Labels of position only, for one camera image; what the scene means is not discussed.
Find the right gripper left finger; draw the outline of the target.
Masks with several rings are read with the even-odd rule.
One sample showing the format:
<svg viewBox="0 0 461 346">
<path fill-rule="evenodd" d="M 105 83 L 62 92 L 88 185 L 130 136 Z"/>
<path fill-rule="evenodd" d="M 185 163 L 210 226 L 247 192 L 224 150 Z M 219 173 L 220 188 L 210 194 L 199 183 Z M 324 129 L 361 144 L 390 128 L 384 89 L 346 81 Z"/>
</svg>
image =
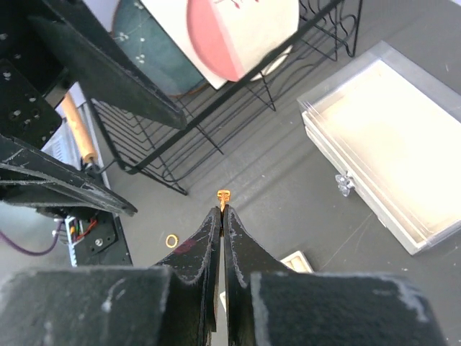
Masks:
<svg viewBox="0 0 461 346">
<path fill-rule="evenodd" d="M 209 345 L 220 209 L 153 267 L 25 270 L 1 284 L 3 345 Z"/>
</svg>

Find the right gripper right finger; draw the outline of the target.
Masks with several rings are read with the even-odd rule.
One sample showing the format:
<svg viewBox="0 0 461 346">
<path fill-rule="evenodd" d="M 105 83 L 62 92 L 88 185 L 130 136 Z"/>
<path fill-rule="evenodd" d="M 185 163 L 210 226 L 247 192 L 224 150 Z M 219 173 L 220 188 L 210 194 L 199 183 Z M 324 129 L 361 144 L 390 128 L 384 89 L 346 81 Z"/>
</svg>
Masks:
<svg viewBox="0 0 461 346">
<path fill-rule="evenodd" d="M 425 296 L 389 273 L 298 273 L 223 212 L 230 345 L 444 345 Z"/>
</svg>

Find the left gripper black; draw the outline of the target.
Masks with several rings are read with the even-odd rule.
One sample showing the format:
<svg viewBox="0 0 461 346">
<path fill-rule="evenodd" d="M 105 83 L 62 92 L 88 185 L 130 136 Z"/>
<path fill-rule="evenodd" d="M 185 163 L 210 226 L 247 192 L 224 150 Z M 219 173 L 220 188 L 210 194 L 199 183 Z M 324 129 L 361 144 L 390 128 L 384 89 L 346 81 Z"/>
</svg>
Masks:
<svg viewBox="0 0 461 346">
<path fill-rule="evenodd" d="M 83 92 L 170 128 L 178 108 L 123 53 L 83 1 L 29 1 L 28 20 Z M 1 201 L 49 216 L 138 212 L 104 184 L 42 151 L 62 117 L 45 100 L 62 68 L 15 1 L 1 2 Z"/>
</svg>

